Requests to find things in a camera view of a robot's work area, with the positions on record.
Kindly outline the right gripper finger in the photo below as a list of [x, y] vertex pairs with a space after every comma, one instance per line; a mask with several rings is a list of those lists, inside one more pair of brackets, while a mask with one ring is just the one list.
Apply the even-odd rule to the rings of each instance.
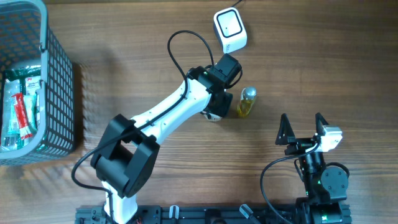
[[316, 124], [316, 132], [319, 136], [323, 136], [325, 134], [324, 126], [328, 126], [329, 123], [322, 116], [321, 113], [317, 113], [315, 115], [315, 124]]
[[293, 129], [290, 125], [290, 121], [285, 113], [280, 117], [280, 125], [275, 140], [276, 145], [288, 145], [294, 144], [296, 142], [296, 137]]

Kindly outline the pink Kleenex tissue pack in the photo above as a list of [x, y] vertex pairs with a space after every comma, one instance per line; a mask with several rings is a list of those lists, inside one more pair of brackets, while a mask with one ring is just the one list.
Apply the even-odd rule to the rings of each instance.
[[211, 122], [217, 122], [220, 121], [222, 119], [222, 117], [216, 115], [216, 114], [212, 114], [210, 112], [207, 111], [202, 111], [201, 114], [208, 120]]

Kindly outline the yellow oil bottle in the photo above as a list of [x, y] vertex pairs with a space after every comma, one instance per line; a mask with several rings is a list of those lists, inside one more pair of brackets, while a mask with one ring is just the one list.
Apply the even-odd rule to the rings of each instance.
[[254, 86], [248, 86], [246, 88], [243, 88], [237, 106], [237, 113], [239, 117], [241, 118], [246, 117], [250, 113], [256, 101], [256, 97], [257, 97], [257, 90]]

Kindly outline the red Nescafe coffee stick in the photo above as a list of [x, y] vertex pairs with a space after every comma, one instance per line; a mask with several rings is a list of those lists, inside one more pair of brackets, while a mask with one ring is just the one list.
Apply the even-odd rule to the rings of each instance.
[[15, 99], [13, 106], [19, 125], [20, 137], [22, 140], [29, 139], [33, 134], [29, 127], [29, 120], [24, 104], [24, 95], [22, 93], [16, 93], [12, 97]]

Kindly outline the mint green wipes sachet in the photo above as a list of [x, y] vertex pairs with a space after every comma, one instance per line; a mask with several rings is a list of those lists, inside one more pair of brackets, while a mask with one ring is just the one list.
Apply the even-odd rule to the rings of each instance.
[[37, 95], [24, 95], [24, 104], [27, 113], [30, 130], [35, 134], [37, 132], [36, 115], [37, 115]]

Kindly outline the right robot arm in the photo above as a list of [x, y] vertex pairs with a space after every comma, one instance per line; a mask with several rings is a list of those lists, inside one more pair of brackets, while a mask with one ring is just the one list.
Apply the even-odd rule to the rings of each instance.
[[306, 196], [298, 198], [292, 214], [294, 223], [351, 223], [347, 199], [349, 170], [338, 162], [325, 162], [324, 153], [337, 147], [343, 132], [315, 115], [316, 132], [310, 138], [297, 138], [286, 114], [281, 115], [275, 143], [286, 145], [286, 156], [295, 157], [295, 168], [304, 183]]

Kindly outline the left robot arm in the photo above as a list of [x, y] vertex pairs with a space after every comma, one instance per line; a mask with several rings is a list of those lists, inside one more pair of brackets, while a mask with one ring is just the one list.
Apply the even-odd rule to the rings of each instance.
[[104, 210], [112, 222], [127, 223], [136, 214], [136, 194], [172, 132], [197, 113], [209, 121], [228, 114], [233, 96], [227, 90], [242, 73], [241, 64], [224, 54], [215, 65], [191, 68], [179, 88], [152, 109], [131, 119], [119, 114], [109, 122], [90, 164], [107, 191]]

